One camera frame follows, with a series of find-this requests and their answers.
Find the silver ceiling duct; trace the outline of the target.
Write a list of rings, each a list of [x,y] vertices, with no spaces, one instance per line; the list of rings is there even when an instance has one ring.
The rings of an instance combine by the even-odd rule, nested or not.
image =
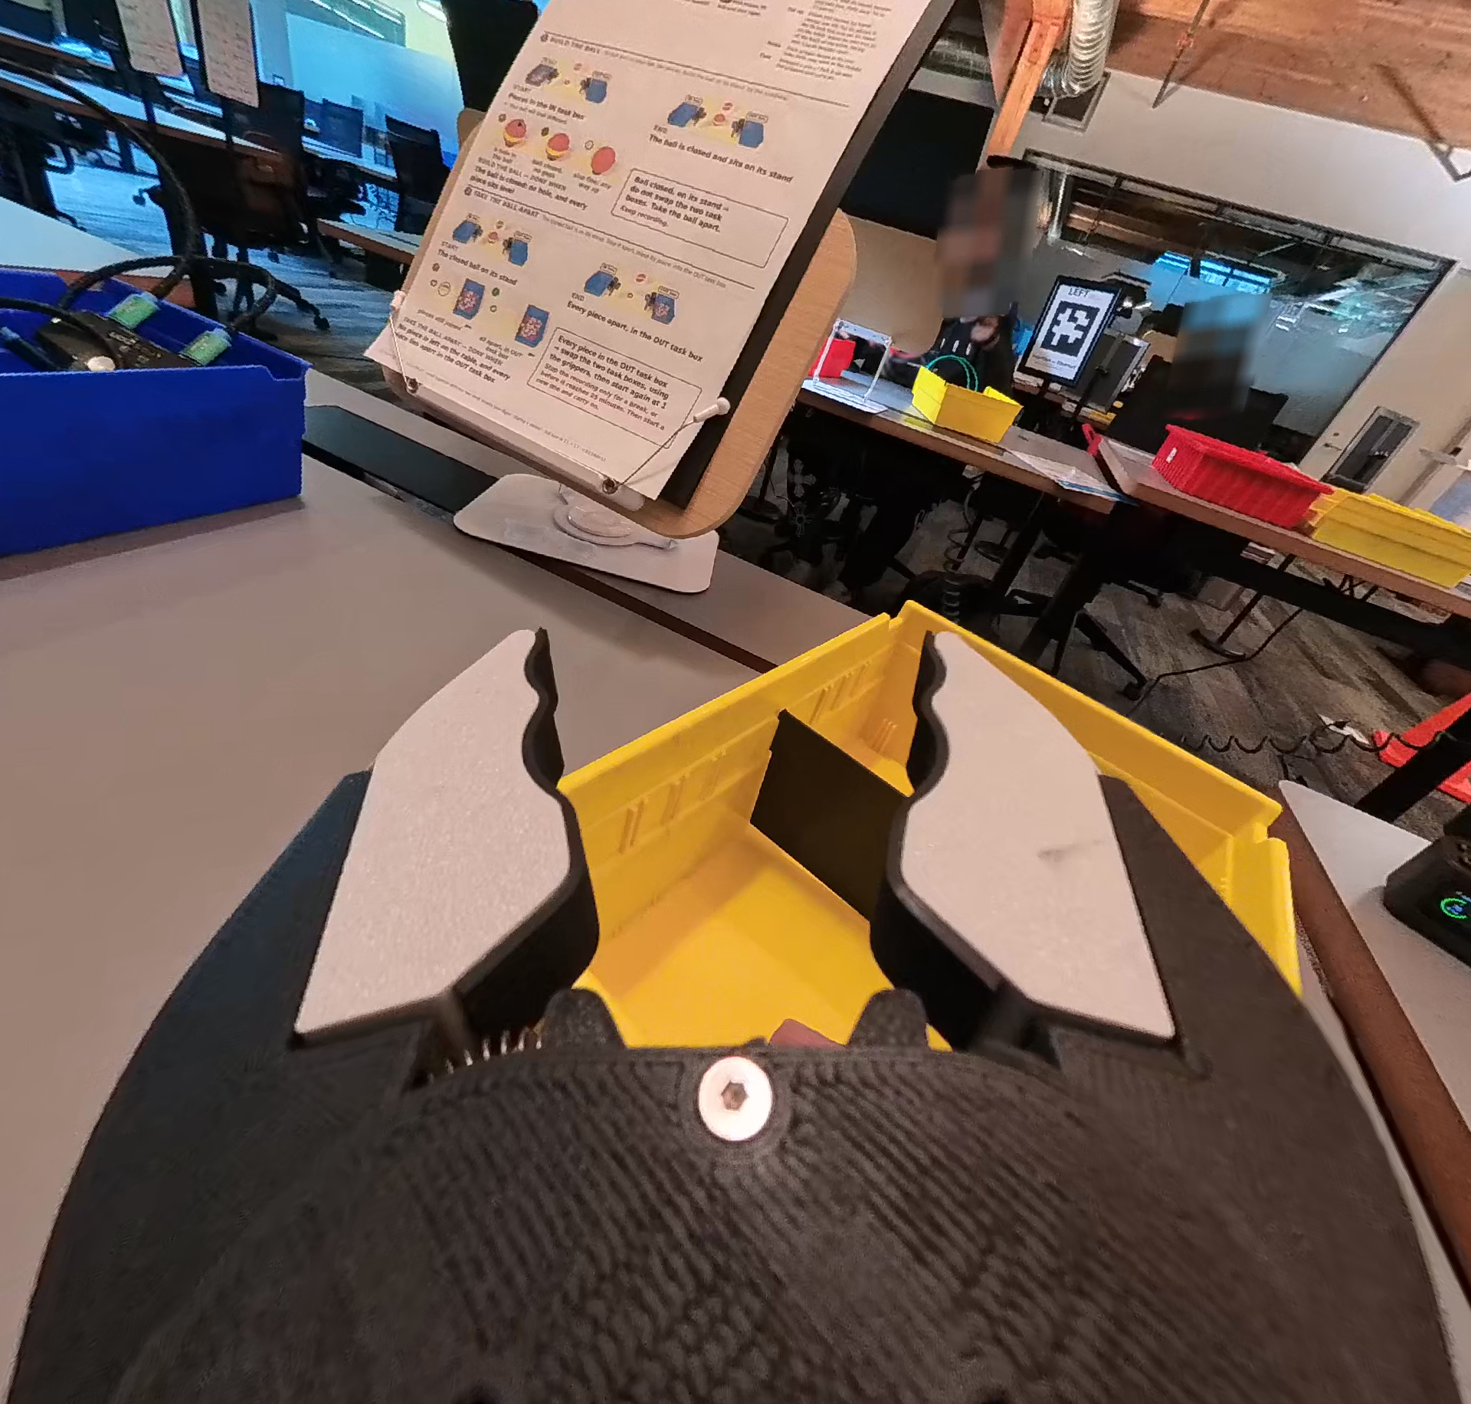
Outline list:
[[[1073,100],[1096,89],[1113,48],[1120,0],[1073,0],[1068,43],[1053,61],[1051,92]]]

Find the papers on table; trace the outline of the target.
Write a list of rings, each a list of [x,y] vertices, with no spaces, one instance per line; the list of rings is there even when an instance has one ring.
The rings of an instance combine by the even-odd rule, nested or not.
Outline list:
[[[1097,471],[1090,472],[1073,463],[1057,461],[1050,457],[1039,457],[1016,449],[1007,449],[1005,457],[1013,463],[1030,469],[1031,472],[1048,478],[1065,495],[1079,495],[1090,500],[1120,503],[1126,494],[1110,486]]]

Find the wooden document stand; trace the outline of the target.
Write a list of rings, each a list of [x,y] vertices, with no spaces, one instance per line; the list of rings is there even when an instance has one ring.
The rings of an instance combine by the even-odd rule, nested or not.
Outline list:
[[[714,455],[705,483],[690,509],[661,504],[651,486],[607,486],[587,469],[564,460],[546,446],[526,442],[504,423],[463,414],[452,420],[448,402],[431,402],[423,388],[417,405],[455,431],[535,472],[570,486],[575,492],[670,540],[688,540],[725,524],[745,501],[760,465],[799,400],[806,374],[831,337],[838,311],[857,274],[857,241],[848,216],[838,209],[797,291],[794,307],[777,339],[759,365],[751,388],[737,408],[736,426]]]

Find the blue plastic bin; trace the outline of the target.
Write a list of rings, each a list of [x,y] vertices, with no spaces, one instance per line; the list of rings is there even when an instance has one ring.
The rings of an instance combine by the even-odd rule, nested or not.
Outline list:
[[[301,495],[302,359],[170,301],[132,330],[198,366],[46,371],[3,347],[3,555]]]

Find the stacked yellow bins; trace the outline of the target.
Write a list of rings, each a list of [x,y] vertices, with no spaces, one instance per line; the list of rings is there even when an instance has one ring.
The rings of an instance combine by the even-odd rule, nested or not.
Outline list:
[[[1457,589],[1470,575],[1470,530],[1376,494],[1326,494],[1304,529],[1326,547],[1431,586]]]

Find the yellow plastic bin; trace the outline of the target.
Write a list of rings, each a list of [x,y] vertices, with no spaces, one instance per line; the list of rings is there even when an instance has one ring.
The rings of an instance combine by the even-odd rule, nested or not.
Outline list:
[[[837,1038],[881,989],[869,921],[751,825],[782,711],[910,793],[926,635],[906,606],[774,665],[569,773],[599,943],[581,978],[635,1045],[733,1047],[794,1019]],[[966,630],[964,641],[1128,785],[1297,995],[1298,927],[1280,805]]]

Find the black monitor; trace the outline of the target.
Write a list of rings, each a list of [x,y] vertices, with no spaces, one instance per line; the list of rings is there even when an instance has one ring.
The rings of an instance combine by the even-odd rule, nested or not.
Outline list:
[[[541,11],[532,0],[438,0],[463,104],[486,112],[532,35]]]

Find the white stand base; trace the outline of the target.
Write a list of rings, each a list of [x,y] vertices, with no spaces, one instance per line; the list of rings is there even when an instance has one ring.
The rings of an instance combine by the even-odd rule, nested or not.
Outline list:
[[[451,523],[477,541],[684,595],[710,587],[722,543],[717,530],[659,535],[570,486],[530,474],[498,478]]]

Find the printed instruction sheet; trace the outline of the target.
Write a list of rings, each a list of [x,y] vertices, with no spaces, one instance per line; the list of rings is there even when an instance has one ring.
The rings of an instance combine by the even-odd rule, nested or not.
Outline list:
[[[547,0],[366,356],[659,492],[927,0]]]

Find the black square adapter box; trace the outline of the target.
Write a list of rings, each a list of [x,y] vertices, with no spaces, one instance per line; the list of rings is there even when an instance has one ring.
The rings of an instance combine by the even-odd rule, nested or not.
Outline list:
[[[190,356],[150,342],[109,314],[71,311],[51,316],[31,339],[55,370],[94,374],[146,370],[192,370]]]

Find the black bin divider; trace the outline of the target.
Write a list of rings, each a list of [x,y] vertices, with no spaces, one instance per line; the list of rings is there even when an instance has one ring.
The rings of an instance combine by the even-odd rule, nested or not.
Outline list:
[[[910,794],[783,710],[749,825],[872,921],[894,826]]]

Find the long background desk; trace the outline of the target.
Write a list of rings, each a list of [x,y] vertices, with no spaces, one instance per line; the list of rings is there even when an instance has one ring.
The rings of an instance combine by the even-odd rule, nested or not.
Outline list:
[[[146,101],[98,84],[103,69],[75,52],[2,31],[3,98],[14,104],[46,107],[84,123],[104,124],[132,138],[164,137],[176,144],[222,150],[224,118],[173,91]]]

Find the tablet with printed tag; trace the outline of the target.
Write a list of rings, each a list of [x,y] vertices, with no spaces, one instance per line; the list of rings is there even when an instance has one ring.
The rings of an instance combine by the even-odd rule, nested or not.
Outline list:
[[[1059,274],[1021,351],[1016,374],[1041,386],[1076,385],[1125,299],[1110,279]]]

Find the red ribbed bin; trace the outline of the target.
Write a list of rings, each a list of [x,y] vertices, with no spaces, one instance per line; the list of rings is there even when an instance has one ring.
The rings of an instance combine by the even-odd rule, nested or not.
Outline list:
[[[1174,423],[1151,466],[1191,498],[1284,530],[1303,527],[1336,492],[1290,463]]]

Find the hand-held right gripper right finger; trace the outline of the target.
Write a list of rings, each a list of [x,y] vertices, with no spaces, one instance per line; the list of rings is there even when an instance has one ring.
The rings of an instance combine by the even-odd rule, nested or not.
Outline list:
[[[929,632],[912,786],[874,912],[874,958],[953,1053],[1053,1055],[1057,1030],[1179,1035],[1105,779],[1039,701],[952,630]]]

